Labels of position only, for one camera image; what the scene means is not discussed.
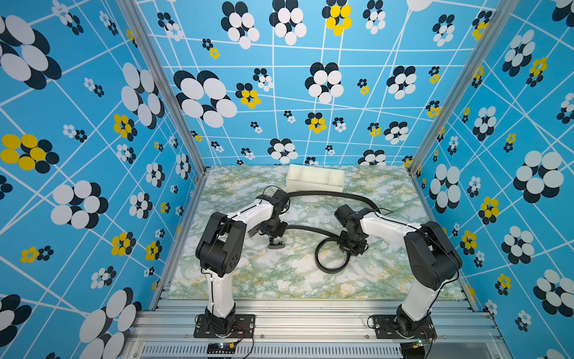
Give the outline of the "black leather belt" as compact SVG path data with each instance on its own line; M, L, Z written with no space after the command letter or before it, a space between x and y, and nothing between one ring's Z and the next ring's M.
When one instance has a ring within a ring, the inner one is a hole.
M290 199L290 204L289 204L288 209L290 209L291 199L293 199L295 197L335 197L335 198L341 198L341 199L345 199L345 200L358 201L358 202L366 205L365 209L361 209L360 211L354 210L355 212L358 213L357 221L355 223L349 224L348 227L343 227L342 225L340 225L342 227L342 229L338 233L334 233L333 231L330 231L330 230L326 230L326 229L323 229L320 227L313 227L313 226L306 225L306 224L289 224L288 223L288 227L287 227L286 231L294 230L294 231L301 231L301 232L306 232L306 233L314 233L314 234L322 236L322 240L315 246L314 261L315 261L315 265L317 266L317 268L320 271L322 271L326 274L329 274L329 275L337 274L337 273L343 271L344 269L346 269L346 267L350 263L351 258L357 257L357 256L349 256L346 252L342 251L339 248L339 245L337 244L337 239L339 237L339 234L343 230L347 230L348 232L365 234L365 232L360 229L360 224L359 224L360 216L369 214L370 212L374 212L376 214L379 214L381 212L379 207L375 204L375 202L373 202L372 200L368 199L367 197L361 196L359 194L350 194L350 193L335 192L335 191L294 191L294 192L286 192L286 193L288 194L288 197ZM281 213L279 215L273 214L272 218L277 218L277 217L280 218L281 215L285 214L286 212ZM281 243L278 243L278 244L275 243L274 242L275 239L272 239L269 237L269 242L270 242L269 246L271 248L282 245Z

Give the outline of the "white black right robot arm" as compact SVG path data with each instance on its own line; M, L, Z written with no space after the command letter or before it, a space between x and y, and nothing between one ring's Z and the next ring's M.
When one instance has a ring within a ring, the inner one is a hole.
M462 260L442 227L434 222L408 224L372 209L354 211L343 205L335 217L345 228L342 247L361 254L367 239L378 237L405 249L414 276L409 293L396 312L393 326L399 335L413 337L430 317L431 308L446 284L457 280Z

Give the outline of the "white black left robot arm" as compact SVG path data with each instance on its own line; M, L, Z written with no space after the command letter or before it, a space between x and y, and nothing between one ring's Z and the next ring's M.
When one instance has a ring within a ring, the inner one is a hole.
M281 238L287 223L280 215L287 211L288 194L278 188L272 196L261 194L243 209L230 214L213 213L196 248L200 269L208 283L209 303L205 317L218 336L229 335L234 326L236 303L233 298L233 272L245 239L257 233L269 239Z

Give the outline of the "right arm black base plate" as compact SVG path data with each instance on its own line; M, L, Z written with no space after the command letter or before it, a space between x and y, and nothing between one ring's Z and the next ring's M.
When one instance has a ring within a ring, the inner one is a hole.
M436 338L433 322L429 315L421 321L400 325L396 315L372 315L367 326L375 331L378 339L431 340Z

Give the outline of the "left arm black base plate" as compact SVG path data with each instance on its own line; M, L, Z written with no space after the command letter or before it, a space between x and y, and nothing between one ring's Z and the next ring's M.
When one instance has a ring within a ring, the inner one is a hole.
M230 318L215 317L210 313L196 316L194 338L215 339L252 338L256 326L256 316L252 314L232 314Z

